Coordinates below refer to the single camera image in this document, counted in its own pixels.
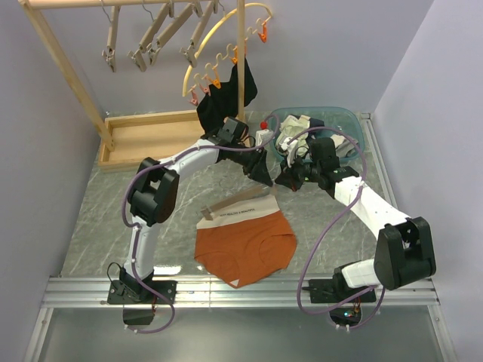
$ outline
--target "orange underwear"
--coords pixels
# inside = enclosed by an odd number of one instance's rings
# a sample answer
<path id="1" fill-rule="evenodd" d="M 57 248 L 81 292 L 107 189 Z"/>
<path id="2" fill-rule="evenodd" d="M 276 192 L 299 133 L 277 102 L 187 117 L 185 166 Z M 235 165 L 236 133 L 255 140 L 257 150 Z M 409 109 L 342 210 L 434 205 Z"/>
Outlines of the orange underwear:
<path id="1" fill-rule="evenodd" d="M 219 210 L 197 229 L 195 260 L 234 288 L 287 268 L 297 246 L 272 195 Z"/>

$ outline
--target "gray marble table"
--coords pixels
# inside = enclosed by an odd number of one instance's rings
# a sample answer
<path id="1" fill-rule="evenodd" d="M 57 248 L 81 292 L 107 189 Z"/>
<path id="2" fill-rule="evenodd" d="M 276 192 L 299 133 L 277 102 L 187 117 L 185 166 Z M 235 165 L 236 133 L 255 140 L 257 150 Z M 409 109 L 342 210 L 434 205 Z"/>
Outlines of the gray marble table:
<path id="1" fill-rule="evenodd" d="M 268 112 L 248 112 L 251 131 Z M 379 195 L 383 188 L 377 173 L 371 146 L 366 141 L 368 160 L 367 182 Z M 361 161 L 349 164 L 361 172 Z M 269 155 L 267 166 L 275 177 L 279 166 Z M 106 275 L 110 262 L 122 264 L 128 255 L 131 230 L 121 220 L 121 200 L 134 172 L 103 173 L 95 164 L 72 241 L 63 265 L 62 276 L 93 277 Z M 180 184 L 177 207 L 163 225 L 155 252 L 155 264 L 165 274 L 206 275 L 194 259 L 196 223 L 200 210 L 255 185 L 231 161 L 221 161 Z M 290 265 L 280 273 L 298 273 L 315 240 L 328 222 L 343 206 L 331 199 L 317 185 L 307 183 L 298 192 L 278 186 L 278 205 L 297 236 L 297 250 Z M 327 234 L 309 268 L 311 273 L 331 273 L 335 267 L 348 262 L 371 258 L 376 240 L 369 229 L 353 214 L 344 216 Z"/>

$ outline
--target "blue plastic basket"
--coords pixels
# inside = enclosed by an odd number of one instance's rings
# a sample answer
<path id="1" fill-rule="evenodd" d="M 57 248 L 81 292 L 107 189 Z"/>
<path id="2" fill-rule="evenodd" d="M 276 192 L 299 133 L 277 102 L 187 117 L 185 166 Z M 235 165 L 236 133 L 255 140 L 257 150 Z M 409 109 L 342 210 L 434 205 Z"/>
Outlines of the blue plastic basket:
<path id="1" fill-rule="evenodd" d="M 358 140 L 359 148 L 365 150 L 364 134 L 362 133 L 361 125 L 354 113 L 347 109 L 340 107 L 296 107 L 296 108 L 280 108 L 276 109 L 271 113 L 272 115 L 277 115 L 282 123 L 288 115 L 307 115 L 312 118 L 317 118 L 324 121 L 327 127 L 336 128 L 342 132 L 348 134 L 352 138 Z M 269 129 L 274 130 L 277 122 L 274 118 L 268 120 Z M 275 148 L 275 142 L 277 140 L 280 132 L 277 132 L 273 142 L 270 143 L 273 153 L 275 154 L 277 160 L 282 161 L 283 155 L 281 155 Z M 330 137 L 334 132 L 329 130 L 321 130 L 315 136 L 319 137 Z M 353 154 L 349 157 L 344 157 L 340 159 L 340 162 L 346 163 L 347 161 L 355 160 L 359 157 L 358 153 L 354 150 Z"/>

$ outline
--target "lavender wall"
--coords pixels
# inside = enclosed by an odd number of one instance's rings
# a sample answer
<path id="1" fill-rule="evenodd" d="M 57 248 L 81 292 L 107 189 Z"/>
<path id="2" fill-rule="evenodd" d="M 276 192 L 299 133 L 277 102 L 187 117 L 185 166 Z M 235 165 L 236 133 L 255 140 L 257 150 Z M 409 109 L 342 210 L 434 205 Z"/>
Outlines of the lavender wall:
<path id="1" fill-rule="evenodd" d="M 460 361 L 481 360 L 483 3 L 435 0 L 375 112 L 398 204 L 432 226 Z"/>
<path id="2" fill-rule="evenodd" d="M 264 2 L 273 9 L 274 18 L 266 44 L 256 36 L 248 42 L 248 61 L 259 89 L 251 108 L 343 106 L 373 111 L 432 0 Z M 227 10 L 235 8 L 234 0 L 222 3 Z M 177 13 L 184 5 L 176 5 Z M 146 7 L 156 14 L 160 5 Z M 105 110 L 133 113 L 192 107 L 181 97 L 188 63 L 179 50 L 188 45 L 197 16 L 163 48 L 154 67 L 141 73 L 126 54 L 136 49 L 151 20 L 140 6 L 123 7 L 116 48 L 118 72 L 111 73 L 100 56 L 109 27 L 101 8 L 45 13 Z M 262 8 L 249 8 L 246 24 L 254 26 L 258 17 L 265 16 Z M 208 29 L 221 17 L 221 12 L 214 15 Z M 198 72 L 236 40 L 235 31 L 233 17 L 208 43 Z M 220 76 L 227 79 L 230 66 L 227 60 L 220 67 Z"/>
<path id="3" fill-rule="evenodd" d="M 15 1 L 0 11 L 0 359 L 25 353 L 99 138 Z"/>

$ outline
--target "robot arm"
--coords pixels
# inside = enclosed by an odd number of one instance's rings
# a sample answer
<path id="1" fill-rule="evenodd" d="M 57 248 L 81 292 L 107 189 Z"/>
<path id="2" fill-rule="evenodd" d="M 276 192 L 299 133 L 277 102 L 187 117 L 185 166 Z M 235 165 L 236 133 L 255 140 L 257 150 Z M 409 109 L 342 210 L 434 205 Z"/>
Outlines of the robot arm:
<path id="1" fill-rule="evenodd" d="M 351 211 L 377 239 L 373 259 L 343 265 L 334 271 L 334 289 L 340 294 L 358 287 L 382 284 L 394 290 L 435 274 L 436 265 L 428 222 L 412 219 L 388 204 L 351 167 L 341 167 L 334 141 L 317 139 L 310 146 L 311 164 L 300 157 L 281 163 L 275 183 L 298 190 L 304 182 L 318 183 L 332 198 L 347 206 L 362 186 L 361 197 Z"/>
<path id="2" fill-rule="evenodd" d="M 243 166 L 244 173 L 260 183 L 272 185 L 266 169 L 266 150 L 234 152 L 221 149 L 199 149 L 200 146 L 228 146 L 243 149 L 241 139 L 248 127 L 229 118 L 216 135 L 206 135 L 191 152 L 170 166 L 158 168 L 143 175 L 134 184 L 128 201 L 131 204 L 133 221 L 141 230 L 137 245 L 136 272 L 149 284 L 154 273 L 154 252 L 162 223 L 173 213 L 179 182 L 198 170 L 223 159 L 230 159 Z M 287 159 L 281 163 L 281 173 L 275 180 L 292 190 L 298 190 L 304 182 L 318 183 L 332 198 L 344 205 L 351 204 L 360 186 L 361 198 L 352 207 L 352 212 L 372 231 L 377 238 L 374 259 L 343 265 L 334 271 L 334 289 L 350 293 L 351 289 L 382 284 L 389 290 L 396 289 L 435 273 L 435 259 L 429 225 L 422 218 L 411 219 L 384 201 L 351 167 L 341 167 L 335 154 L 334 141 L 330 138 L 314 140 L 310 145 L 311 164 L 296 157 L 288 166 Z M 170 159 L 147 158 L 138 172 Z M 155 189 L 151 184 L 159 182 Z M 146 300 L 149 292 L 136 281 L 132 270 L 134 241 L 133 230 L 129 257 L 119 275 L 132 299 Z"/>
<path id="3" fill-rule="evenodd" d="M 198 151 L 187 154 L 183 151 L 173 158 L 158 161 L 152 158 L 143 160 L 138 173 L 148 167 L 167 163 L 171 159 L 176 159 L 176 162 L 142 175 L 135 182 L 128 195 L 133 222 L 139 226 L 133 229 L 128 258 L 119 273 L 119 282 L 123 288 L 114 288 L 119 294 L 126 293 L 128 298 L 132 300 L 146 300 L 149 297 L 149 292 L 142 288 L 135 278 L 133 264 L 135 264 L 139 278 L 145 284 L 152 285 L 154 253 L 159 232 L 162 223 L 174 211 L 180 181 L 193 175 L 196 171 L 204 170 L 211 164 L 229 159 L 243 166 L 243 172 L 248 178 L 268 186 L 273 185 L 266 168 L 266 150 L 243 151 L 246 147 L 243 145 L 242 139 L 246 134 L 248 134 L 246 124 L 234 118 L 228 118 L 223 128 L 218 130 L 216 134 L 206 134 L 190 147 L 190 149 L 198 149 Z M 202 146 L 230 147 L 241 151 L 202 148 Z M 159 183 L 158 187 L 155 188 L 152 185 L 153 183 Z M 136 238 L 136 262 L 133 263 L 131 256 L 133 255 Z"/>

